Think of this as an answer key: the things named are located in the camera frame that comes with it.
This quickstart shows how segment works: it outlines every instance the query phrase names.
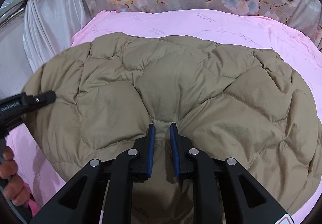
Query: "black clamp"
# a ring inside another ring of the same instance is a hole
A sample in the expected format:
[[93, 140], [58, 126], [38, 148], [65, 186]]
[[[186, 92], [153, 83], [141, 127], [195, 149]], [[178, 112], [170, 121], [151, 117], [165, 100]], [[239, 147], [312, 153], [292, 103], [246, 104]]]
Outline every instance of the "black clamp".
[[133, 182], [151, 176], [155, 127], [116, 159], [93, 159], [70, 179], [31, 219], [30, 224], [99, 223], [109, 181], [102, 224], [131, 224]]
[[175, 123], [170, 127], [170, 139], [176, 176], [194, 181], [194, 224], [223, 223], [219, 192], [227, 224], [294, 224], [235, 158], [210, 158], [194, 148], [189, 138], [180, 136]]

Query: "white curtain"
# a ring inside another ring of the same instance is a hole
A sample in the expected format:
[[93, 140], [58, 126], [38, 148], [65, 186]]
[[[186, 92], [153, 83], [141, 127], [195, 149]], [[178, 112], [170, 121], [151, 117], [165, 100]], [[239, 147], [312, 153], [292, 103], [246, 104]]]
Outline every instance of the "white curtain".
[[[1, 9], [14, 1], [5, 0]], [[28, 0], [25, 14], [0, 28], [0, 99], [19, 93], [90, 19], [82, 0]]]
[[89, 20], [82, 0], [29, 0], [25, 10], [24, 48], [33, 72], [69, 48], [73, 35]]
[[0, 28], [0, 99], [20, 93], [33, 74], [24, 50], [24, 14]]

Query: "black tool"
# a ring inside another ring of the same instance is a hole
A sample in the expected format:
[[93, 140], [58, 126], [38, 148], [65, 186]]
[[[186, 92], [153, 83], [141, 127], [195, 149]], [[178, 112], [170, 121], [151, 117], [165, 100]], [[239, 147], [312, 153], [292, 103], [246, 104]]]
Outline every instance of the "black tool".
[[133, 182], [151, 176], [155, 127], [137, 139], [132, 149], [114, 160], [87, 163], [31, 219], [30, 224], [98, 224], [104, 195], [103, 224], [131, 224]]
[[170, 127], [175, 174], [194, 181], [194, 224], [223, 223], [218, 186], [227, 224], [294, 224], [268, 191], [235, 159], [210, 158]]
[[[56, 94], [53, 91], [39, 94], [37, 96], [28, 96], [21, 93], [0, 101], [0, 164], [4, 163], [2, 154], [6, 147], [5, 137], [9, 135], [9, 131], [22, 124], [21, 115], [37, 110], [54, 102]], [[8, 181], [0, 178], [0, 196]], [[19, 218], [23, 224], [27, 224], [31, 220], [31, 212], [24, 206], [15, 206], [10, 200], [7, 200], [12, 212]]]

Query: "black handle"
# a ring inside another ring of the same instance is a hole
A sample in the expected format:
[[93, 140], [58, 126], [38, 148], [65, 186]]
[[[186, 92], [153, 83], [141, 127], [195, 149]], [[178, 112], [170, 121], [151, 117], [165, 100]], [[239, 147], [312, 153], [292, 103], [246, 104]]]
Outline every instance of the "black handle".
[[[0, 164], [3, 164], [5, 162], [5, 160], [3, 158], [3, 152], [4, 152], [5, 147], [6, 147], [5, 138], [1, 138], [0, 139]], [[30, 222], [31, 218], [32, 218], [31, 211], [28, 208], [24, 207], [24, 206], [15, 206], [12, 203], [12, 201], [6, 199], [4, 194], [3, 194], [4, 188], [7, 186], [9, 181], [10, 181], [10, 178], [6, 179], [6, 180], [3, 180], [3, 179], [0, 178], [1, 196], [8, 203], [8, 206], [10, 207], [11, 213], [15, 214], [16, 217], [19, 219], [19, 221], [22, 224], [28, 224]]]
[[187, 157], [197, 167], [194, 173], [194, 224], [222, 224], [213, 160], [201, 150], [194, 151], [194, 154], [187, 152]]

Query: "tan down jacket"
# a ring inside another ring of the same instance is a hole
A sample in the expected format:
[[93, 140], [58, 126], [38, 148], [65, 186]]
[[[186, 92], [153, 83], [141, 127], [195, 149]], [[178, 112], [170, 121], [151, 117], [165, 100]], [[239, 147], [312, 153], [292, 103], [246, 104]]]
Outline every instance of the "tan down jacket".
[[133, 223], [192, 223], [193, 187], [174, 176], [169, 127], [211, 157], [235, 157], [290, 213], [322, 174], [322, 126], [309, 87], [273, 50], [190, 36], [112, 33], [52, 58], [24, 91], [57, 100], [25, 123], [68, 181], [156, 126], [152, 177], [135, 183]]

